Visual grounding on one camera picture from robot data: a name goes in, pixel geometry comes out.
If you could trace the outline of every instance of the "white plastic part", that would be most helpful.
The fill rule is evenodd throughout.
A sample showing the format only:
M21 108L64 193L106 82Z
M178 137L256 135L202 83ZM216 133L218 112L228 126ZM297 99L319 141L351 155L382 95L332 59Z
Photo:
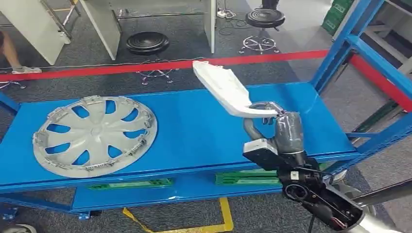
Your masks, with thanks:
M265 118L278 115L276 110L249 108L252 105L249 92L231 69L214 66L207 61L194 61L193 71L230 115L243 118Z

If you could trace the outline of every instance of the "cable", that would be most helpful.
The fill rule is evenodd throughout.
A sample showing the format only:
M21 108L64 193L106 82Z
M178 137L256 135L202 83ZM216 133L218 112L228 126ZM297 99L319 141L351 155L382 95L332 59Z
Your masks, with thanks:
M198 60L198 59L206 59L206 57L196 57L196 58L180 58L180 59L176 59L176 60L162 60L162 62L177 62L177 61L193 61L193 60ZM79 68L79 67L100 67L100 66L121 66L121 65L141 65L141 64L146 64L146 63L151 63L150 60L146 60L140 63L119 63L119 64L90 64L90 65L81 65L81 66L65 66L65 67L38 67L41 69L48 69L48 68Z
M223 0L223 10L229 10L226 5L226 0ZM233 33L228 32L228 30L236 30L236 29L249 29L252 26L247 26L245 20L237 19L237 18L226 18L223 24L223 27L219 28L218 33L220 35L233 35Z
M315 222L315 215L312 215L312 218L309 222L308 233L312 233L313 223Z

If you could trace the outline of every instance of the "yellow floor tape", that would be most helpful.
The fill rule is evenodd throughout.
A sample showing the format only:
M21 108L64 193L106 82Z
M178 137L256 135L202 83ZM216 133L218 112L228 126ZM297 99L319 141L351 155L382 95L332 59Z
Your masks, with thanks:
M154 232L147 228L143 223L141 223L135 216L127 209L123 208L123 214L131 218L134 222L139 224L142 229L147 233L218 233L218 232L229 232L233 230L233 220L232 214L230 213L229 202L227 198L219 198L220 208L222 210L223 224L212 225L205 227L193 227L178 230L170 230L164 232Z

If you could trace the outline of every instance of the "blue shelf board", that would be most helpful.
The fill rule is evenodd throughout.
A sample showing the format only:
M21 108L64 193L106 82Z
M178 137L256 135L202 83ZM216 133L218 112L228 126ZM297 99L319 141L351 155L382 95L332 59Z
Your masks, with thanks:
M143 206L180 201L205 200L276 193L282 185L215 185L213 174L177 177L170 187L91 190L78 187L72 203L73 212Z
M252 101L276 101L301 114L305 147L310 156L345 159L356 149L309 83L249 86ZM23 103L0 144L0 193L174 177L177 174L256 167L242 157L249 141L242 119L230 116L204 89L130 95L151 108L158 132L151 148L133 164L109 175L73 179L45 170L33 154L32 135L48 113L77 100ZM273 136L270 126L257 127Z

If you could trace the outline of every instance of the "green plastic part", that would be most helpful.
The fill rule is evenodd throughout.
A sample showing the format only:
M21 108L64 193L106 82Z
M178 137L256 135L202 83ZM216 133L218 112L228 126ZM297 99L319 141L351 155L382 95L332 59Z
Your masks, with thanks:
M89 186L89 189L93 190L106 190L117 188L143 188L143 187L169 187L173 185L172 179L158 179L149 181L136 181L126 183L109 183Z

